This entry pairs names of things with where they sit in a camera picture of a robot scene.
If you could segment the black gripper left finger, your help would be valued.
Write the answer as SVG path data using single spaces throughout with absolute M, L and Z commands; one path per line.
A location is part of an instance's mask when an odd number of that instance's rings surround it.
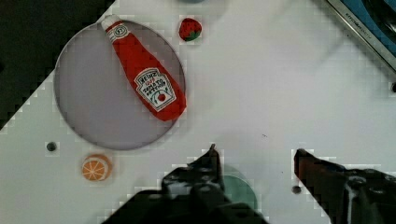
M 220 190 L 225 189 L 220 157 L 215 144 L 212 144 L 204 155 L 188 163 L 186 167 L 178 167 L 170 172 L 161 183 L 162 192 L 171 199 L 189 195 L 195 185 L 209 185 Z

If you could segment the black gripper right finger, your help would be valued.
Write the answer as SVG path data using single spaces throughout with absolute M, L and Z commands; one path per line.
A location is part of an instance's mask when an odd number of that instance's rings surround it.
M 299 148 L 294 173 L 332 224 L 396 224 L 396 182 L 375 169 L 347 169 Z

